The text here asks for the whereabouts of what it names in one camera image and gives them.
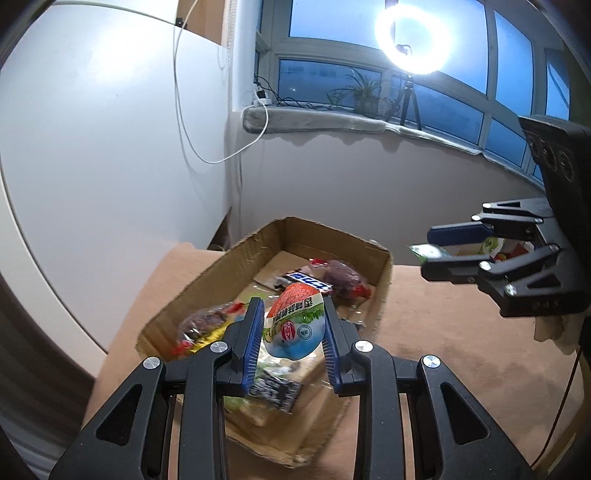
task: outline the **tripod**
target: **tripod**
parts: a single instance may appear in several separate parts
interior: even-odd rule
[[[400,125],[404,126],[406,123],[406,117],[408,114],[408,105],[410,100],[413,100],[413,108],[414,108],[414,117],[417,121],[417,129],[423,130],[423,126],[421,124],[421,116],[418,113],[418,103],[417,103],[417,94],[414,91],[414,82],[413,76],[408,74],[407,81],[404,84],[404,88],[398,94],[398,99],[396,99],[396,103],[398,103],[400,96],[404,95],[404,99],[402,100],[402,112],[400,113]]]

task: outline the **white wall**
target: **white wall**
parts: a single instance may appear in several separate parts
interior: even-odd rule
[[[0,154],[16,219],[53,290],[103,348],[163,255],[183,241],[206,247],[229,208],[227,167],[182,155],[173,30],[120,9],[53,5],[0,75]],[[209,160],[226,153],[226,56],[183,33],[183,112]],[[3,274],[8,256],[0,252]]]
[[[242,156],[242,232],[287,215],[316,220],[417,264],[431,225],[470,221],[483,202],[542,196],[492,164],[386,132],[270,135]]]
[[[178,0],[56,0],[55,5],[103,5],[137,12],[149,17],[158,18],[170,24],[177,20]]]

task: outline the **table surface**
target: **table surface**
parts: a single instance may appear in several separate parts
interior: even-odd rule
[[[160,262],[109,348],[85,422],[138,365],[135,340],[144,325],[220,255],[181,244]],[[396,356],[413,360],[428,353],[439,356],[531,462],[548,435],[574,361],[574,355],[563,355],[552,342],[536,342],[533,332],[533,319],[501,318],[495,303],[475,286],[428,283],[421,278],[418,267],[395,265],[376,341]],[[582,402],[582,379],[577,373],[557,433],[568,425]],[[355,400],[314,462],[295,470],[229,443],[230,478],[350,479],[357,418]],[[171,444],[170,480],[177,477],[175,433],[178,435],[177,429]],[[407,478],[412,478],[409,438],[406,444]]]

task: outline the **black bracket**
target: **black bracket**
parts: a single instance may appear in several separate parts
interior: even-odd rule
[[[489,236],[531,242],[535,250],[505,261],[488,255],[427,260],[428,281],[476,283],[503,317],[578,313],[591,290],[577,252],[545,198],[485,203],[472,222],[431,228],[427,241],[440,246],[480,243]]]
[[[492,417],[433,355],[397,358],[362,340],[324,300],[323,347],[334,391],[359,395],[355,480],[404,480],[399,393],[409,400],[417,480],[532,480],[533,473]],[[264,304],[181,361],[150,357],[132,372],[70,445],[50,480],[166,480],[176,395],[184,394],[178,478],[226,480],[223,396],[252,385]]]
[[[330,299],[324,305],[330,383],[340,396],[361,398],[354,480],[405,478],[399,393],[408,398],[417,480],[534,478],[503,430],[441,359],[392,356],[340,320]]]

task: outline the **wrapped candy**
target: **wrapped candy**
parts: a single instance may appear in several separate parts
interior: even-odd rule
[[[192,313],[178,326],[177,345],[172,354],[186,356],[221,339],[226,327],[236,320],[242,320],[245,311],[245,304],[229,302]]]
[[[368,299],[371,297],[365,279],[353,268],[339,260],[329,260],[322,280],[333,286],[336,295],[345,300]]]

